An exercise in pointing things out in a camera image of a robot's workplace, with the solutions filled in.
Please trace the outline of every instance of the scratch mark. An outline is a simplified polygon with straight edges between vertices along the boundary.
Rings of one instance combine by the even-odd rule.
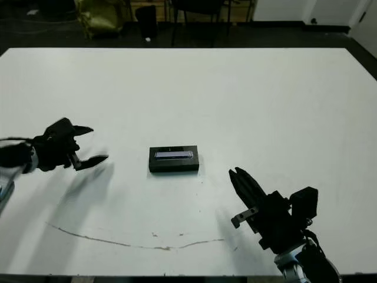
[[[221,242],[221,241],[225,241],[224,239],[214,239],[214,240],[209,240],[209,241],[200,241],[200,242],[195,242],[195,243],[189,243],[187,245],[184,245],[184,246],[139,246],[139,245],[130,245],[130,244],[127,244],[127,243],[121,243],[121,242],[115,242],[115,241],[109,241],[109,240],[105,240],[105,239],[100,239],[100,238],[93,238],[93,237],[89,237],[89,236],[85,236],[85,235],[80,235],[80,234],[77,234],[77,233],[73,233],[73,232],[70,232],[68,230],[65,230],[63,228],[60,228],[60,227],[57,227],[53,224],[50,224],[48,222],[45,222],[48,226],[56,229],[56,230],[59,230],[63,233],[66,233],[68,235],[71,235],[71,236],[75,236],[75,237],[79,237],[79,238],[82,238],[82,239],[87,239],[87,240],[91,240],[91,241],[97,241],[97,242],[102,242],[102,243],[110,243],[112,245],[118,245],[118,246],[126,246],[128,248],[138,248],[138,249],[160,249],[162,251],[170,251],[172,249],[184,249],[184,248],[187,248],[189,246],[193,246],[193,245],[198,245],[200,243],[210,243],[210,242]]]
[[[224,241],[224,239],[214,239],[214,240],[209,240],[209,241],[200,241],[200,242],[190,243],[190,244],[184,245],[184,246],[179,246],[176,249],[184,249],[184,248],[186,248],[188,246],[198,245],[200,243],[221,242],[221,241]]]
[[[162,249],[163,251],[170,251],[170,249],[174,249],[174,248],[171,246],[167,246],[165,248],[163,248],[162,246],[155,246],[154,249]]]

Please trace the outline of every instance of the black baseboard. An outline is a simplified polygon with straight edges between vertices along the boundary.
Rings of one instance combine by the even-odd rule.
[[[303,21],[253,21],[251,20],[248,25],[258,28],[301,28],[305,24]]]
[[[345,25],[305,25],[303,21],[253,21],[246,23],[257,28],[302,28],[304,31],[344,32],[348,33],[350,27]]]
[[[304,31],[344,32],[347,34],[351,28],[346,25],[305,25]]]

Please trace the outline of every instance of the white wall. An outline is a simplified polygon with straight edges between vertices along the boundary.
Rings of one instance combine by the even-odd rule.
[[[372,0],[363,21],[350,32],[358,43],[377,58],[377,1]]]
[[[303,21],[352,27],[369,0],[257,0],[255,21]]]
[[[349,25],[359,4],[360,0],[317,0],[305,23],[316,18],[318,25]]]
[[[253,19],[254,21],[301,21],[306,2],[307,0],[257,0]]]

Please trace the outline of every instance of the black box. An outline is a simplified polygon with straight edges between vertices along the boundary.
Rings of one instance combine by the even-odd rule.
[[[149,148],[150,172],[199,170],[197,146],[166,146]]]

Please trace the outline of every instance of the white table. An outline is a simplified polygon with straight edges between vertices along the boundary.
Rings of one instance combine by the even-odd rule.
[[[0,136],[61,117],[95,129],[81,157],[110,157],[17,180],[1,274],[278,275],[260,236],[230,222],[245,209],[235,166],[267,193],[318,188],[311,229],[328,258],[376,271],[377,82],[347,50],[8,50]],[[192,144],[198,174],[149,173],[150,146]]]

